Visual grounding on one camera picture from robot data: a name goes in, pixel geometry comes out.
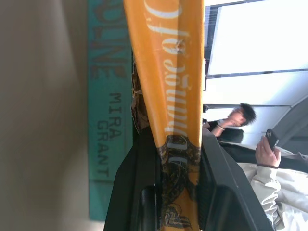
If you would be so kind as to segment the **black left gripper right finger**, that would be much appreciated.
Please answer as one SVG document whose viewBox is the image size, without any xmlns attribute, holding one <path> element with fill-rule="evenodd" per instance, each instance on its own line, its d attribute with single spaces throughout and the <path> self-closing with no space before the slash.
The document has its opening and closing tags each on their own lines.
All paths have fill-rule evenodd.
<svg viewBox="0 0 308 231">
<path fill-rule="evenodd" d="M 268 218 L 245 173 L 207 129 L 201 151 L 200 230 L 268 231 Z"/>
</svg>

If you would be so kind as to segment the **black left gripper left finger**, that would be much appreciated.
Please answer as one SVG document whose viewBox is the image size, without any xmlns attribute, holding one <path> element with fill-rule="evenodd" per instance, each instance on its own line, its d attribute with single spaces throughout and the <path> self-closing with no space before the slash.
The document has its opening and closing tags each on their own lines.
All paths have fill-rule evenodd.
<svg viewBox="0 0 308 231">
<path fill-rule="evenodd" d="M 160 157 L 143 129 L 117 170 L 103 231 L 159 231 Z"/>
</svg>

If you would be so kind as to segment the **black smartphone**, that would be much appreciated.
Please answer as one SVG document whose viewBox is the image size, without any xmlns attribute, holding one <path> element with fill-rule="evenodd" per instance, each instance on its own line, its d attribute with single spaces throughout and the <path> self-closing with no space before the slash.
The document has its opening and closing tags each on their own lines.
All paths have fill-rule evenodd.
<svg viewBox="0 0 308 231">
<path fill-rule="evenodd" d="M 279 142 L 278 136 L 274 133 L 274 131 L 272 129 L 268 129 L 266 131 L 265 137 L 268 140 L 268 143 L 269 143 L 271 150 L 274 152 L 275 147 Z"/>
</svg>

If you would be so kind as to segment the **orange book with white lettering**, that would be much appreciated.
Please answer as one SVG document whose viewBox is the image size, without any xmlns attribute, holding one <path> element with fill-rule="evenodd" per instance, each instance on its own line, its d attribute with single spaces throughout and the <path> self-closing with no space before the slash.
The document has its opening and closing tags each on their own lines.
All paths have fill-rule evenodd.
<svg viewBox="0 0 308 231">
<path fill-rule="evenodd" d="M 200 231 L 205 0 L 124 0 L 124 8 L 161 160 L 160 231 Z"/>
</svg>

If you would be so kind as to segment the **teal Mira Grant book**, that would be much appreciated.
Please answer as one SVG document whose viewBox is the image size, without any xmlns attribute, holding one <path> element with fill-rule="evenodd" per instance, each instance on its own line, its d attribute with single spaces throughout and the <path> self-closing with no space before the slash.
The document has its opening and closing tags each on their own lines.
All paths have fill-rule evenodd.
<svg viewBox="0 0 308 231">
<path fill-rule="evenodd" d="M 132 52 L 123 0 L 88 2 L 89 217 L 105 221 L 117 169 L 132 147 Z"/>
</svg>

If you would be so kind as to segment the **bystander hand with bead bracelet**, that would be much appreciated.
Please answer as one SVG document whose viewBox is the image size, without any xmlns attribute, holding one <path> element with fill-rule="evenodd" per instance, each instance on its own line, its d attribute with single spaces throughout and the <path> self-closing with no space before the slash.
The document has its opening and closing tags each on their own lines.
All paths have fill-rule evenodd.
<svg viewBox="0 0 308 231">
<path fill-rule="evenodd" d="M 259 166 L 277 169 L 281 162 L 281 152 L 279 149 L 270 148 L 268 139 L 262 137 L 256 147 L 256 161 Z"/>
</svg>

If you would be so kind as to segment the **person in cream jacket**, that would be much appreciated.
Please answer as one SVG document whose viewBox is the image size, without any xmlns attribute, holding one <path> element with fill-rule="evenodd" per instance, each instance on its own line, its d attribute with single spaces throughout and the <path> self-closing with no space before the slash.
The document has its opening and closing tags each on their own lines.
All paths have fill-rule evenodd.
<svg viewBox="0 0 308 231">
<path fill-rule="evenodd" d="M 308 173 L 238 164 L 275 231 L 308 231 Z"/>
</svg>

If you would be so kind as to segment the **dark-haired person in black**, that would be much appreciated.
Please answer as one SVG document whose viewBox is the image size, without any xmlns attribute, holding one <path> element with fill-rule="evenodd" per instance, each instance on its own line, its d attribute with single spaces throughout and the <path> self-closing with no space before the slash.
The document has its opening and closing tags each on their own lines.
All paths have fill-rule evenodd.
<svg viewBox="0 0 308 231">
<path fill-rule="evenodd" d="M 251 105 L 240 103 L 226 118 L 215 121 L 203 119 L 203 128 L 212 132 L 219 141 L 241 143 L 244 137 L 241 127 L 252 124 L 256 118 Z"/>
</svg>

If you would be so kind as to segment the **bright window pane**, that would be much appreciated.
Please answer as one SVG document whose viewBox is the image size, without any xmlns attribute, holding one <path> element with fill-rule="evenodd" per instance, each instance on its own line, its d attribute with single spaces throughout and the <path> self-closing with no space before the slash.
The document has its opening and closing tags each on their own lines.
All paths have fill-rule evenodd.
<svg viewBox="0 0 308 231">
<path fill-rule="evenodd" d="M 308 70 L 308 0 L 212 6 L 210 75 Z"/>
</svg>

